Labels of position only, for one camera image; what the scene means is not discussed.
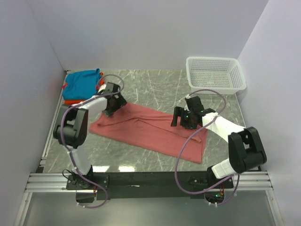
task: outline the white plastic basket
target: white plastic basket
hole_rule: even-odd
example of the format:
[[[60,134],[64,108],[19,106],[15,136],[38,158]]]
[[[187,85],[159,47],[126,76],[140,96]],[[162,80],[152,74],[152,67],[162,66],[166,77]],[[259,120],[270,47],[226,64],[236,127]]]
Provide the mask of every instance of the white plastic basket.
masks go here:
[[[191,91],[213,89],[221,94],[234,94],[246,88],[238,60],[221,57],[189,57],[186,71]]]

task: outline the gray wall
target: gray wall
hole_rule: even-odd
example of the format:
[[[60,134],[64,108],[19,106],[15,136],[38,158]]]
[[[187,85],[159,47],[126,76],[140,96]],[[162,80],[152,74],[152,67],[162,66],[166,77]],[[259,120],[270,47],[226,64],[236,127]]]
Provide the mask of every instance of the gray wall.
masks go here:
[[[64,69],[237,58],[268,0],[28,0]]]
[[[63,69],[24,0],[0,1],[0,225],[12,225],[38,166]]]
[[[284,220],[301,222],[301,1],[270,0],[239,56],[248,126],[259,130]]]

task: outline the folded blue towel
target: folded blue towel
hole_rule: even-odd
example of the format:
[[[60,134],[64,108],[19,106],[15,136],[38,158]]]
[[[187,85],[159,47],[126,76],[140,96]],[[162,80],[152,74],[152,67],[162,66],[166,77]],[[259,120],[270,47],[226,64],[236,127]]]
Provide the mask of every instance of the folded blue towel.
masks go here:
[[[90,70],[69,74],[66,78],[68,86],[63,90],[65,100],[86,100],[97,93],[96,86],[101,75],[100,70]]]

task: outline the marble tabletop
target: marble tabletop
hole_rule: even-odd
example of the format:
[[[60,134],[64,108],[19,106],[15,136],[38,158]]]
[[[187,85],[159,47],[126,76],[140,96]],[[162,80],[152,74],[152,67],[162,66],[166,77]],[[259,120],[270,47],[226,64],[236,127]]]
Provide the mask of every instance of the marble tabletop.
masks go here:
[[[125,81],[123,97],[137,105],[173,114],[175,106],[185,106],[185,96],[190,93],[186,70],[102,70],[104,74],[117,74]],[[107,81],[120,83],[117,78]],[[221,98],[216,94],[201,94],[205,108],[220,109]],[[236,95],[226,95],[227,107],[221,116],[245,126]],[[96,121],[101,113],[90,119]],[[173,171],[176,158],[141,147],[124,144],[95,134],[88,134],[85,142],[86,155],[95,172],[119,171]],[[63,146],[51,139],[44,173],[59,173],[71,169],[71,163]],[[178,170],[207,170],[228,157],[228,144],[209,131],[201,164],[181,160]]]

